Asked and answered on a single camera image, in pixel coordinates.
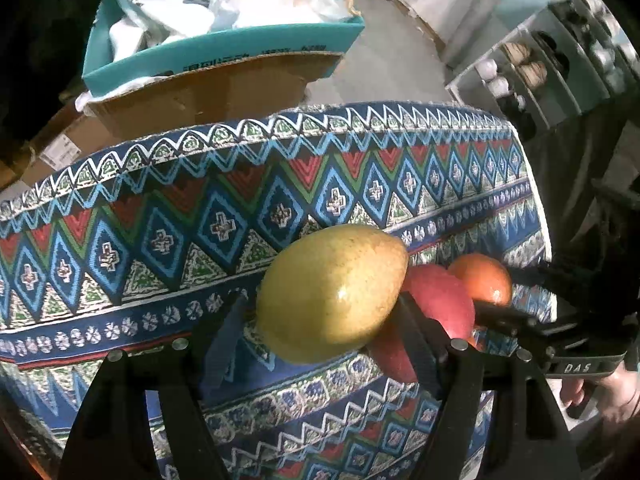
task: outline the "teal box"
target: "teal box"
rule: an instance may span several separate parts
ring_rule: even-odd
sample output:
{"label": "teal box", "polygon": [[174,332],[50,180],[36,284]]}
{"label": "teal box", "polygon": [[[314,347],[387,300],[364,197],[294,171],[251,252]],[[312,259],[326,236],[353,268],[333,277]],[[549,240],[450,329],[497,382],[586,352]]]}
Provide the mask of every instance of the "teal box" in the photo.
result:
{"label": "teal box", "polygon": [[354,17],[341,23],[219,30],[157,45],[113,63],[109,29],[122,16],[116,0],[100,2],[82,68],[84,84],[94,97],[103,96],[137,77],[174,75],[261,54],[318,50],[344,53],[364,29],[364,20]]}

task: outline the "yellow fruit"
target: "yellow fruit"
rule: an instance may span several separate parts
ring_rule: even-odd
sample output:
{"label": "yellow fruit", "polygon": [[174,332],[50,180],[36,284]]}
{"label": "yellow fruit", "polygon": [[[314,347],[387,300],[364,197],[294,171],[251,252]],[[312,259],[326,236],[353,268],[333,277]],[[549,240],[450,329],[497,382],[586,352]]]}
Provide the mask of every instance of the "yellow fruit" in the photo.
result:
{"label": "yellow fruit", "polygon": [[257,327],[280,358],[326,361],[369,342],[391,312],[408,255],[373,227],[339,225],[307,235],[271,263],[257,297]]}

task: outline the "floor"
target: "floor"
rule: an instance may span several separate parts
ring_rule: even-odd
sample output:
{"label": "floor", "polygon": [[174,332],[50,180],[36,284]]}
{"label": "floor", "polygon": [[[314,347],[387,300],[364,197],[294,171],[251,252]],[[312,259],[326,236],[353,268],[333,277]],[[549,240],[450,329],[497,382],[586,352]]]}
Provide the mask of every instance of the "floor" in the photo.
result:
{"label": "floor", "polygon": [[387,0],[355,0],[367,23],[334,72],[307,86],[309,104],[451,101],[433,40]]}

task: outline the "orange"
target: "orange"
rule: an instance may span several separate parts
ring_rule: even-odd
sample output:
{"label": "orange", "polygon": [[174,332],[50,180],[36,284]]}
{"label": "orange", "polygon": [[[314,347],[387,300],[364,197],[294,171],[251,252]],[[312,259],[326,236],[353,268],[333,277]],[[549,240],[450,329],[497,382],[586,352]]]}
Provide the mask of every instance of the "orange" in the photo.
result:
{"label": "orange", "polygon": [[447,271],[465,284],[473,300],[510,305],[511,277],[498,260],[479,253],[463,254]]}

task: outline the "screw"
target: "screw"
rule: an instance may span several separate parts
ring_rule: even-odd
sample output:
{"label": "screw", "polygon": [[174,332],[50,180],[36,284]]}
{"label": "screw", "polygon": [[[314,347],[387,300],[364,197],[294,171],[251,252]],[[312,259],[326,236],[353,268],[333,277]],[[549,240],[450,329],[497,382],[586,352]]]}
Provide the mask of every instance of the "screw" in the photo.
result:
{"label": "screw", "polygon": [[115,349],[115,350],[111,350],[108,354],[107,354],[107,359],[109,361],[111,361],[112,363],[119,361],[120,359],[122,359],[122,356],[124,355],[124,352],[120,349]]}
{"label": "screw", "polygon": [[184,350],[185,348],[187,348],[187,346],[189,346],[189,341],[183,337],[174,339],[174,341],[171,343],[171,347],[174,350]]}
{"label": "screw", "polygon": [[531,355],[531,352],[529,352],[529,350],[525,350],[524,348],[518,348],[516,350],[516,355],[518,356],[518,359],[526,363],[533,359],[533,355]]}
{"label": "screw", "polygon": [[460,350],[461,352],[465,351],[467,348],[469,348],[469,343],[466,342],[464,339],[452,339],[451,340],[451,347],[456,349],[456,350]]}

